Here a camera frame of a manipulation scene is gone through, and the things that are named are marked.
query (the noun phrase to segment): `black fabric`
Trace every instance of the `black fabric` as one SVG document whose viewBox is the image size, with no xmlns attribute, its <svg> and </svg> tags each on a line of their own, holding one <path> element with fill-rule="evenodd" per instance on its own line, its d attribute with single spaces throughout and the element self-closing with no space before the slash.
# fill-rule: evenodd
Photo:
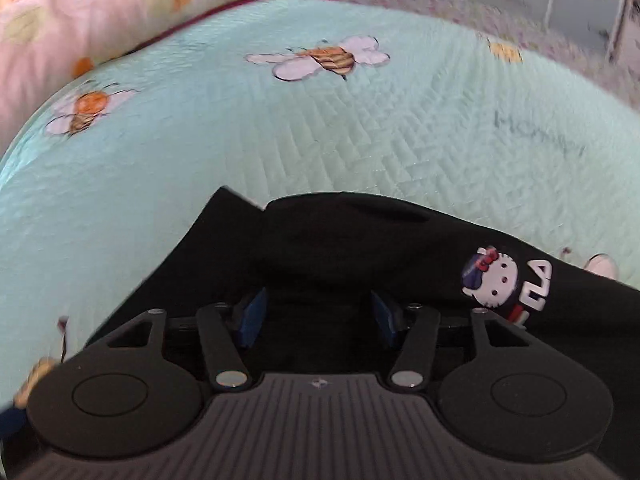
<svg viewBox="0 0 640 480">
<path fill-rule="evenodd" d="M 517 267 L 517 277 L 500 279 L 502 264 L 505 273 Z M 485 285 L 496 279 L 500 293 L 492 296 Z M 313 194 L 261 211 L 221 189 L 92 340 L 149 308 L 190 316 L 255 285 L 267 286 L 270 306 L 245 356 L 250 370 L 388 369 L 391 357 L 377 345 L 370 319 L 372 288 L 440 309 L 479 306 L 474 293 L 499 298 L 491 306 L 501 315 L 522 322 L 528 314 L 524 324 L 534 336 L 607 383 L 616 411 L 602 456 L 627 476 L 640 476 L 640 292 L 507 234 L 407 202 Z"/>
</svg>

